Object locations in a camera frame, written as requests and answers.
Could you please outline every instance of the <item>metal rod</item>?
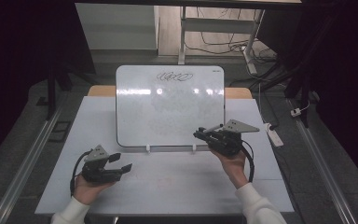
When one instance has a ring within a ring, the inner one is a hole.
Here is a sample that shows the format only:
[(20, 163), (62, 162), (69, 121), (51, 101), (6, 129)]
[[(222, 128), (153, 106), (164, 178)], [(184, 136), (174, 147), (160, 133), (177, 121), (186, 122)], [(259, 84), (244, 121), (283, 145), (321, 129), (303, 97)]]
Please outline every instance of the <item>metal rod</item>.
[(49, 134), (54, 128), (54, 124), (62, 112), (62, 108), (66, 103), (67, 97), (67, 92), (62, 93), (57, 110), (52, 115), (50, 120), (45, 121), (41, 131), (39, 132), (30, 150), (25, 156), (25, 159), (22, 161), (19, 170), (8, 186), (7, 191), (0, 202), (0, 223), (6, 223), (8, 217), (10, 216), (10, 213), (20, 196), (22, 189), (24, 188), (29, 175), (34, 169), (34, 165), (39, 158), (43, 147), (48, 141)]
[(178, 64), (185, 64), (185, 33), (186, 33), (186, 7), (181, 7), (181, 34)]
[(261, 22), (261, 18), (263, 17), (263, 14), (264, 14), (264, 10), (261, 10), (257, 14), (257, 16), (255, 17), (253, 30), (251, 32), (251, 35), (249, 36), (248, 44), (246, 45), (246, 48), (242, 53), (244, 58), (245, 58), (245, 61), (246, 61), (246, 66), (248, 67), (249, 73), (251, 75), (256, 75), (257, 74), (257, 70), (255, 69), (255, 65), (251, 62), (251, 60), (253, 59), (252, 56), (251, 56), (251, 50), (252, 50), (253, 44), (255, 42), (255, 36), (257, 34), (258, 27), (260, 26), (260, 22)]
[[(291, 108), (294, 108), (290, 100), (287, 100), (287, 103)], [(356, 224), (356, 218), (354, 217), (354, 214), (347, 200), (345, 199), (345, 196), (342, 193), (339, 184), (331, 173), (327, 162), (324, 160), (324, 156), (321, 153), (321, 150), (319, 149), (318, 145), (316, 144), (312, 133), (309, 129), (305, 128), (303, 122), (301, 122), (299, 119), (296, 120), (296, 124), (310, 151), (310, 155), (312, 156), (315, 165), (318, 168), (319, 173), (321, 174), (322, 180), (324, 181), (327, 191), (330, 193), (333, 199), (333, 203), (336, 206), (336, 209), (338, 211), (339, 216), (341, 217), (342, 222), (346, 224)]]

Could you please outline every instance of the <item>white sleeve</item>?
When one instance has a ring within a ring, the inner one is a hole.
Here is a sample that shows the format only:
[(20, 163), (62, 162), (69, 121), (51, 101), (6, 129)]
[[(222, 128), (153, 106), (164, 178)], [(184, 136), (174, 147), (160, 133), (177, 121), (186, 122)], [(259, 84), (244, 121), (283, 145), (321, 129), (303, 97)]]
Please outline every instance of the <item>white sleeve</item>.
[(235, 195), (242, 203), (242, 212), (248, 224), (285, 224), (278, 209), (267, 198), (261, 197), (252, 183), (237, 189)]
[(66, 208), (60, 212), (54, 214), (51, 219), (52, 224), (83, 224), (84, 217), (89, 211), (90, 206), (80, 203), (77, 199), (72, 197), (71, 202)]

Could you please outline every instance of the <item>person's hand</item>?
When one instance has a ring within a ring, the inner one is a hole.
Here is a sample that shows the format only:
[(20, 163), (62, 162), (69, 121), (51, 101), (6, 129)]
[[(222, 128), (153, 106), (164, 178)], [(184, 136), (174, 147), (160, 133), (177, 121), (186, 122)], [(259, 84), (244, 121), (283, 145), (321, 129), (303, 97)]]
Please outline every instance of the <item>person's hand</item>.
[(222, 162), (223, 170), (226, 172), (235, 188), (239, 189), (249, 183), (248, 178), (246, 178), (245, 173), (243, 172), (246, 156), (242, 151), (235, 156), (226, 157), (212, 148), (210, 148), (210, 150)]
[(79, 175), (76, 178), (74, 197), (80, 203), (90, 205), (95, 201), (101, 191), (111, 187), (115, 183), (116, 182), (97, 185), (87, 182), (83, 175)]

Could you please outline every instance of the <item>white table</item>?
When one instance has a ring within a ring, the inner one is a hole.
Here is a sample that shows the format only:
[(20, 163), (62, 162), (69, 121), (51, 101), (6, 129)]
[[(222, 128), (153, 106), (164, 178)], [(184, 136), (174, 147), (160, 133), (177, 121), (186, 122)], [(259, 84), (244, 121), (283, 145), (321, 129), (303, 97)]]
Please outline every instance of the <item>white table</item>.
[[(105, 190), (89, 213), (102, 216), (225, 216), (239, 215), (241, 204), (220, 161), (206, 148), (120, 147), (116, 140), (115, 97), (85, 97), (35, 213), (52, 215), (70, 201), (69, 181), (78, 157), (101, 144), (121, 160), (106, 165), (120, 168), (133, 163), (121, 181)], [(237, 119), (264, 130), (255, 100), (226, 99), (226, 120)], [(282, 180), (266, 132), (243, 133), (255, 152), (254, 185), (282, 212), (293, 206)]]

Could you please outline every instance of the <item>dark background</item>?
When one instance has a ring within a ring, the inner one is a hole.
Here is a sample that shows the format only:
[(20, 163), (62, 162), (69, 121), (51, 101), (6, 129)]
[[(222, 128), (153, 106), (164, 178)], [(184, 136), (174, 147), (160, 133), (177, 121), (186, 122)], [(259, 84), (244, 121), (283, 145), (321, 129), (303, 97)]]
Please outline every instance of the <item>dark background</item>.
[(74, 3), (0, 1), (0, 144), (30, 87), (47, 79), (51, 69), (62, 75), (69, 68), (95, 73)]
[[(337, 17), (310, 62), (310, 88), (320, 96), (320, 118), (358, 167), (358, 1), (341, 2), (345, 5), (334, 9)], [(324, 25), (324, 15), (268, 10), (257, 37), (291, 69)]]

